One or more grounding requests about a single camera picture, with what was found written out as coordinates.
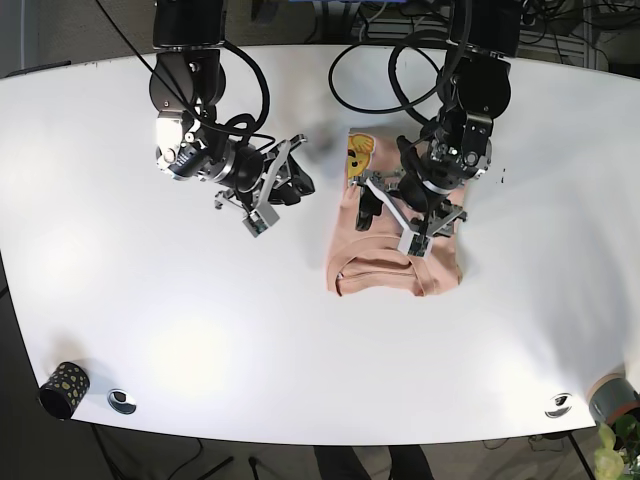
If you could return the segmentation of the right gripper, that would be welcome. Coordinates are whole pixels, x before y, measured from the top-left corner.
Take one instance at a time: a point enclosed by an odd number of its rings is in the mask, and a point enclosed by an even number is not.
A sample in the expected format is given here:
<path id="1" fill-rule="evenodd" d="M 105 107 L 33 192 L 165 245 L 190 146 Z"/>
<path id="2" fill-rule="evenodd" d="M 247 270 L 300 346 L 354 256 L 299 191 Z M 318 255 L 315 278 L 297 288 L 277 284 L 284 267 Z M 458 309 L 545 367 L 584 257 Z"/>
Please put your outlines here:
<path id="1" fill-rule="evenodd" d="M 313 180 L 293 158 L 306 141 L 303 134 L 255 147 L 246 136 L 232 140 L 186 112 L 161 112 L 156 138 L 158 168 L 178 181 L 196 178 L 221 185 L 216 207 L 228 201 L 247 212 L 242 223 L 254 238 L 279 221 L 271 205 L 296 205 L 315 192 Z M 257 207 L 260 202 L 270 205 Z"/>

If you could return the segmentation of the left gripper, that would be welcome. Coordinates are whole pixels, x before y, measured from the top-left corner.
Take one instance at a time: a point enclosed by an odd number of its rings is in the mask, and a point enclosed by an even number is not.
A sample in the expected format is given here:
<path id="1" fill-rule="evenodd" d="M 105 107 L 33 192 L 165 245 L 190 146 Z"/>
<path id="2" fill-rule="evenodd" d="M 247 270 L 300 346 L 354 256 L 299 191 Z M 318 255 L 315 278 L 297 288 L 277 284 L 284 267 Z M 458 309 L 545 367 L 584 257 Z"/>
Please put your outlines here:
<path id="1" fill-rule="evenodd" d="M 493 120 L 484 115 L 447 112 L 429 120 L 418 140 L 396 139 L 400 165 L 392 170 L 365 169 L 353 177 L 360 188 L 356 230 L 368 231 L 384 205 L 396 213 L 402 201 L 417 215 L 412 229 L 401 233 L 397 250 L 426 258 L 433 238 L 450 236 L 456 220 L 466 213 L 449 196 L 491 164 Z"/>

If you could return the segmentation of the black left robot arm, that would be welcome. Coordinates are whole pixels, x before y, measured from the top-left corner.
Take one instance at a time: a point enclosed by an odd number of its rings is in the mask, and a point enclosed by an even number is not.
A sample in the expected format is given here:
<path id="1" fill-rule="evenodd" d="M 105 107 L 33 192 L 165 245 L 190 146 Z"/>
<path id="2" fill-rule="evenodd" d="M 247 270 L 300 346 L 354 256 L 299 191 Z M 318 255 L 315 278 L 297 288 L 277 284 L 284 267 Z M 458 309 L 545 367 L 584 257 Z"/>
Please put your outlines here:
<path id="1" fill-rule="evenodd" d="M 412 33 L 394 47 L 388 61 L 392 90 L 422 128 L 416 141 L 397 138 L 399 167 L 368 168 L 352 177 L 360 189 L 358 231 L 369 230 L 388 212 L 400 227 L 398 251 L 427 257 L 436 240 L 451 238 L 457 222 L 466 220 L 452 196 L 491 164 L 494 121 L 511 99 L 509 61 L 518 47 L 522 12 L 520 1 L 453 2 L 445 62 L 430 91 L 441 107 L 431 119 L 416 111 L 396 74 L 402 51 L 427 33 Z"/>

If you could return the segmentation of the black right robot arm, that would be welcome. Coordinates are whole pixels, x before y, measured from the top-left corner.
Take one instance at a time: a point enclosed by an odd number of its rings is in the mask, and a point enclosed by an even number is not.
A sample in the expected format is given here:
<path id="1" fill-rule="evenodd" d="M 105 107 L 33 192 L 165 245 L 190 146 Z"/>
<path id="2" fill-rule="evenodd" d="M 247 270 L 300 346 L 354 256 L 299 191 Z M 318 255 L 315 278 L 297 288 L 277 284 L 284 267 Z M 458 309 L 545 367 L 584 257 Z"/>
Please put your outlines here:
<path id="1" fill-rule="evenodd" d="M 279 206 L 299 203 L 315 187 L 293 157 L 306 142 L 302 134 L 276 141 L 265 136 L 257 147 L 267 120 L 271 96 L 258 64 L 225 38 L 226 4 L 223 1 L 159 1 L 156 4 L 149 94 L 158 112 L 156 161 L 175 180 L 197 179 L 221 186 L 215 207 L 230 205 L 243 215 L 243 223 L 259 236 L 279 220 Z M 224 123 L 217 104 L 226 89 L 221 52 L 228 50 L 255 74 L 261 93 L 257 116 L 238 114 Z"/>

